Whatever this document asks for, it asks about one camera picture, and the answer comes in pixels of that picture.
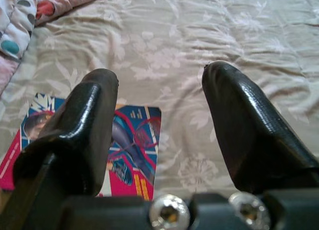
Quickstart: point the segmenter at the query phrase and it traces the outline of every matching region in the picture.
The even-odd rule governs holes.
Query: bed
[[[228,196],[236,189],[203,67],[222,60],[243,71],[319,157],[318,47],[319,0],[91,1],[34,29],[0,97],[0,156],[35,93],[65,98],[85,74],[108,68],[119,79],[118,103],[162,111],[155,197]]]

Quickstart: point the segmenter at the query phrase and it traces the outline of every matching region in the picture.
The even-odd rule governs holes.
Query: floral pattern
[[[119,103],[162,110],[155,196],[230,194],[236,189],[201,87],[204,65],[223,60],[264,90],[319,157],[318,10],[315,0],[96,0],[81,6],[35,28],[0,98],[0,156],[36,92],[65,98],[86,73],[108,68],[119,79]]]

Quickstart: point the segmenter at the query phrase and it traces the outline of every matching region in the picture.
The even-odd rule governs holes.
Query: screw head
[[[155,230],[185,230],[190,220],[186,203],[171,194],[163,195],[153,201],[149,217]]]
[[[269,230],[271,221],[264,203],[256,196],[237,192],[232,194],[228,202],[233,206],[235,213],[253,230]]]

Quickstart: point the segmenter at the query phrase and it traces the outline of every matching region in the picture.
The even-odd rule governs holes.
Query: pink blanket
[[[5,17],[0,15],[0,23],[7,21],[9,24],[4,26],[12,26],[11,30],[0,30],[0,95],[22,60],[33,27],[91,1],[93,0],[0,0],[0,4],[5,3],[3,6],[16,10],[7,10],[9,14]]]

